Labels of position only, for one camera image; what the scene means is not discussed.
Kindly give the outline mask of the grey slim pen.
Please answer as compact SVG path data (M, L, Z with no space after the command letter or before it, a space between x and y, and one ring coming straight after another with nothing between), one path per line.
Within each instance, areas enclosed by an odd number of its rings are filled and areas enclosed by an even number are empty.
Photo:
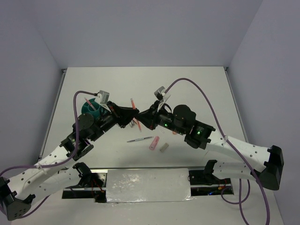
M144 141L144 140L148 140L148 139L152 139L152 138L154 138L154 137L153 136L141 137L141 138L129 140L129 141L127 141L127 143L139 142L139 141Z

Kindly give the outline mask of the red gel pen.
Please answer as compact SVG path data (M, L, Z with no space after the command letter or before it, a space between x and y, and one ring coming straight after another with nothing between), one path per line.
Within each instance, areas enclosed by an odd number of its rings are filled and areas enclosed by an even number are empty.
M85 99L85 101L88 103L88 105L94 110L94 111L96 111L96 108L93 106L93 104L85 97L84 98Z

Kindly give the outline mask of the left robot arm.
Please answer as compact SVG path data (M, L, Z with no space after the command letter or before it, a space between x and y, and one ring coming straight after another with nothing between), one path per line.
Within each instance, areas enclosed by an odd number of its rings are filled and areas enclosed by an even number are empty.
M93 149L92 142L118 125L124 128L139 113L109 101L98 117L89 112L76 118L73 132L53 152L11 178L0 178L0 205L9 221L24 218L36 202L60 189L88 186L95 174L79 159Z

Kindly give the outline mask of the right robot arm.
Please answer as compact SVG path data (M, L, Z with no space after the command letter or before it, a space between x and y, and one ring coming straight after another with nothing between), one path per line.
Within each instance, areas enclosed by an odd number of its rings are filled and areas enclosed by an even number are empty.
M227 178L259 180L264 188L279 190L284 167L280 147L260 147L222 135L214 127L196 120L196 113L187 105L178 105L173 112L158 105L156 101L148 110L138 113L136 119L150 130L162 126L184 135L184 141L194 149L218 152L236 160L230 163L210 159L203 173L208 183Z

